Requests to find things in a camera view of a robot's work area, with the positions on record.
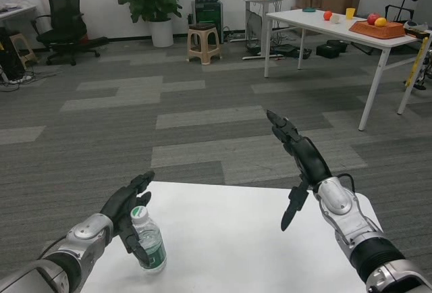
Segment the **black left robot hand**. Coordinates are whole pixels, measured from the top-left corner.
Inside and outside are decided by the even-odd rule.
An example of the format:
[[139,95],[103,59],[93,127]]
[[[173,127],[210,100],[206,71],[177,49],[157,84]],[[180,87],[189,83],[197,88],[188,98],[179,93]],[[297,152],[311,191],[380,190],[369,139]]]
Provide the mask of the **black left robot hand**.
[[133,254],[139,261],[149,265],[149,256],[139,243],[138,232],[132,225],[131,211],[137,206],[147,206],[151,192],[148,185],[153,181],[153,170],[136,176],[128,186],[122,186],[103,205],[100,213],[113,223],[113,237],[119,236],[128,254]]

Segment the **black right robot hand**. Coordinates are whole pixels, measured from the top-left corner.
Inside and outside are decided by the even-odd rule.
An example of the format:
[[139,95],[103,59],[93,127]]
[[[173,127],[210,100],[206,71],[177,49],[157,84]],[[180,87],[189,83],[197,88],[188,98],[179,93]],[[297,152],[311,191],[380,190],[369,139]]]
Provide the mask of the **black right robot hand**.
[[303,208],[308,197],[308,189],[314,188],[332,174],[313,142],[299,134],[296,126],[288,118],[281,117],[271,110],[268,110],[266,115],[272,123],[273,134],[283,144],[285,151],[294,158],[300,171],[301,183],[291,189],[288,196],[290,203],[281,219],[281,229],[284,231],[291,224],[295,214]]

